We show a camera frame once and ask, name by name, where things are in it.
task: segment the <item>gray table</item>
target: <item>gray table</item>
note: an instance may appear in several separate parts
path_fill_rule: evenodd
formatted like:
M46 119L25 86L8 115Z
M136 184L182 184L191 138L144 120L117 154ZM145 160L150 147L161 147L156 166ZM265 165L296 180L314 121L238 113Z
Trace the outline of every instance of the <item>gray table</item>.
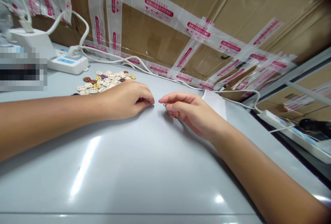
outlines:
M0 102L71 95L97 70L124 69L92 62L78 76L48 71L47 91L3 92ZM156 100L173 91L203 94L125 70L147 84ZM247 111L229 102L226 111L229 123L330 207L331 192ZM127 120L79 128L0 165L0 223L110 222L261 221L210 143L169 119L159 103Z

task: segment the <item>hand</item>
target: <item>hand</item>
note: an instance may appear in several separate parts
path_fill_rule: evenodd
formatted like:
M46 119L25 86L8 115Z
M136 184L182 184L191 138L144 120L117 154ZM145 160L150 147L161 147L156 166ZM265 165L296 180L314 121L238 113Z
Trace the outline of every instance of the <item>hand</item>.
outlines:
M171 118L180 119L210 142L219 139L225 130L232 127L198 95L174 92L163 96L159 103L167 104Z
M144 108L154 104L151 90L145 84L127 80L111 89L95 95L104 111L105 120L119 120L135 116Z

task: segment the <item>white power strip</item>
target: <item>white power strip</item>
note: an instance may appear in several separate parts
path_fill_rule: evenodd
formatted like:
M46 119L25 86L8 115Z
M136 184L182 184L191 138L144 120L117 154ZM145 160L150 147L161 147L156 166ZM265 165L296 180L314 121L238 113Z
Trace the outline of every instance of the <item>white power strip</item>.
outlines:
M273 113L264 110L262 113L258 114L258 116L267 122L269 125L281 129L288 127L286 121L281 118L275 116ZM303 134L299 130L294 127L289 127L288 129L280 130L284 135L289 137L291 140L296 142L298 145L306 149L311 155L318 158L320 161L331 164L331 154L329 154L326 149L323 147L319 147L318 142L310 138L309 136Z
M55 50L57 57L49 59L47 61L47 68L58 70L74 75L78 75L82 71L87 71L89 66L89 61L87 57L77 56L77 57L68 57L68 51Z

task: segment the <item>cardboard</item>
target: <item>cardboard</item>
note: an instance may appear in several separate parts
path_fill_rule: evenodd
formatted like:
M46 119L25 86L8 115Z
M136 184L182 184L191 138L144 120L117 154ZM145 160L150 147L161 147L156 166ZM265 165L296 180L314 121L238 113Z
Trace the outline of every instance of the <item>cardboard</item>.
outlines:
M214 22L214 27L238 40L249 43L261 29L275 18L283 25L275 31L260 49L278 53L296 54L296 63L307 61L331 44L330 9L327 0L170 0L198 18L206 17ZM88 0L71 0L72 9L79 13L90 25ZM103 1L106 46L109 46L106 0ZM47 30L45 17L36 17L33 25ZM148 61L171 68L183 51L190 37L150 17L125 3L122 5L121 50ZM85 26L74 15L72 26L60 25L52 41L61 45L78 44ZM93 40L92 30L87 37ZM211 75L228 64L233 57L214 50L204 44L194 53L181 72L207 80ZM234 85L240 78L229 83ZM239 100L242 94L229 93L226 97ZM272 101L281 104L281 100Z
M331 106L327 106L307 114L306 117L319 121L331 121Z

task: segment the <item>pile of buttons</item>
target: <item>pile of buttons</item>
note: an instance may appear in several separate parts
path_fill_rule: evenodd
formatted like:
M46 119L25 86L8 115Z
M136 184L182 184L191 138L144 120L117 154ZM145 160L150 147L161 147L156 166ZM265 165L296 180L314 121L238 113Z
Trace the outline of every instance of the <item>pile of buttons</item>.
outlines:
M134 75L129 74L127 71L120 71L113 74L110 70L105 73L98 70L96 74L95 80L92 80L90 77L83 78L85 85L77 87L77 91L80 92L80 95L101 93L115 87L119 81L124 82L129 79L136 79Z

